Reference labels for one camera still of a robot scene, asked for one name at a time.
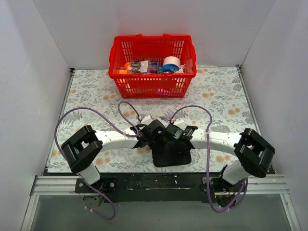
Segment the silver hair scissors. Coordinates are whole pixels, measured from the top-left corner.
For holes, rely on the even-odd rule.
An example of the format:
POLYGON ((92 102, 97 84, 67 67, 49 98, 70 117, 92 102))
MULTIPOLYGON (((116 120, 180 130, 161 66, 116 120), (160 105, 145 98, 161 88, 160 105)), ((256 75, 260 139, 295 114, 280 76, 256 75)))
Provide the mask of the silver hair scissors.
POLYGON ((161 120, 167 122, 167 123, 172 123, 172 121, 171 121, 170 119, 167 119, 167 118, 165 118, 165 117, 163 117, 163 116, 160 116, 159 118, 160 118, 161 120))

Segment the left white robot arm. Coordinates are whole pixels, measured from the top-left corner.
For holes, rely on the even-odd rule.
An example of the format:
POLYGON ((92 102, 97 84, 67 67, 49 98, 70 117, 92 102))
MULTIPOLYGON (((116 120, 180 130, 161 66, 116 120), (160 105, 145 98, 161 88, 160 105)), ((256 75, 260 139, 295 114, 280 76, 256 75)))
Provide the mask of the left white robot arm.
POLYGON ((133 137, 135 131, 132 128, 126 129, 126 135, 123 135, 117 131, 98 131, 91 126, 84 126, 62 144, 61 151, 71 172, 80 175, 85 180, 86 187, 95 193, 103 185, 101 175, 93 163, 99 152, 149 146, 154 130, 164 128, 165 126, 157 119, 144 119, 139 136, 133 137))

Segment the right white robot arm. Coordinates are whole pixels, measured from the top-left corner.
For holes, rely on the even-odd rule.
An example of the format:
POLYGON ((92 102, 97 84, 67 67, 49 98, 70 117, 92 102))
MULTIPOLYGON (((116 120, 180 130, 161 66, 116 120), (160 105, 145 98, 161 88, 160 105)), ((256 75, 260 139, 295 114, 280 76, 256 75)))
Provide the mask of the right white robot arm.
POLYGON ((170 123, 167 128, 171 129, 172 139, 180 142, 183 151, 215 150, 238 158, 223 167, 217 180, 212 180, 217 191, 229 191, 249 176, 266 177, 275 154, 275 148, 251 128, 241 133, 207 132, 196 126, 185 126, 184 122, 170 123))

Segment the black zippered tool case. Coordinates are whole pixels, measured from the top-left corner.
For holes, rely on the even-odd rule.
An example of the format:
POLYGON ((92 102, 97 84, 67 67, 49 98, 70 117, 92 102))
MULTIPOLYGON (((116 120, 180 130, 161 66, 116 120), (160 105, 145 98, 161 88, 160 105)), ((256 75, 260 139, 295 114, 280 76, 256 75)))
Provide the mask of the black zippered tool case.
POLYGON ((182 141, 150 143, 153 163, 156 167, 172 167, 190 164, 191 146, 182 141))

